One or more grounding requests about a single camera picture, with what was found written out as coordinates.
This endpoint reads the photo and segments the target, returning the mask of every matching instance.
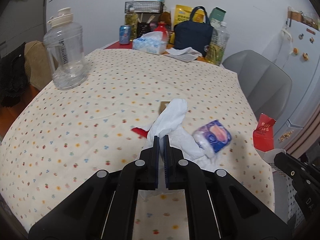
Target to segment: screw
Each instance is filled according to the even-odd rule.
[[[179,163],[181,166],[186,166],[186,165],[188,165],[188,161],[185,160],[185,159],[179,160],[178,163]]]
[[[144,160],[136,160],[136,162],[134,163],[136,166],[143,166],[145,164]]]
[[[220,177],[224,177],[227,174],[227,172],[223,169],[218,169],[216,172],[217,172],[217,175]]]
[[[98,172],[97,172],[97,177],[98,177],[98,178],[103,178],[103,177],[105,177],[106,175],[107,175],[107,172],[104,171],[104,170],[101,170],[101,171],[98,171]]]

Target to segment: navy blue bag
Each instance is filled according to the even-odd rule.
[[[205,13],[205,23],[192,21],[193,16],[199,9],[203,10]],[[205,8],[197,6],[192,10],[188,21],[175,25],[174,48],[185,49],[191,47],[196,51],[199,51],[205,57],[211,41],[212,31],[213,27],[210,25],[210,20]]]

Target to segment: bag handle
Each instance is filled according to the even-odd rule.
[[[204,14],[205,14],[205,23],[206,23],[207,25],[210,25],[210,20],[209,20],[209,18],[208,18],[207,12],[206,12],[206,10],[205,10],[205,8],[204,8],[203,6],[197,6],[197,7],[194,7],[194,8],[193,8],[193,10],[192,10],[192,12],[191,12],[191,14],[190,14],[190,19],[189,19],[189,21],[192,21],[195,13],[197,12],[197,10],[200,10],[200,9],[204,11]]]

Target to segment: red table surface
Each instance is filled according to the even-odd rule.
[[[106,47],[105,49],[132,49],[132,42],[129,44],[122,45],[119,41],[115,42],[114,44]]]

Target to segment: small cardboard box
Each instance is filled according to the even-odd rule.
[[[161,114],[164,109],[167,107],[167,105],[170,103],[170,101],[162,101],[160,102],[160,107],[159,107],[159,114]]]
[[[223,21],[225,14],[226,14],[225,10],[222,10],[218,7],[214,8],[209,17],[211,26],[213,28],[219,28],[220,23]]]

